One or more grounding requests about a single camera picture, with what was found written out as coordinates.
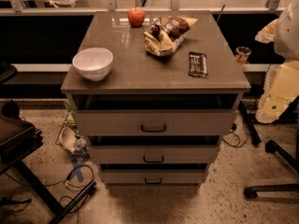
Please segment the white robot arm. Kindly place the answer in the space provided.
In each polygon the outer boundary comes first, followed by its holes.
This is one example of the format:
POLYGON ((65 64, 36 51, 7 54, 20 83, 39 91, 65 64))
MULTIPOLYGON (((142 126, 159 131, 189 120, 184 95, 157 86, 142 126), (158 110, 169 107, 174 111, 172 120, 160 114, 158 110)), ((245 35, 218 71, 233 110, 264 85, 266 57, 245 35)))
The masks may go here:
POLYGON ((278 19, 258 32, 255 40, 273 42, 275 53, 284 58, 282 64, 266 73, 255 115, 261 123, 272 123, 299 96, 299 0, 292 0, 278 19))

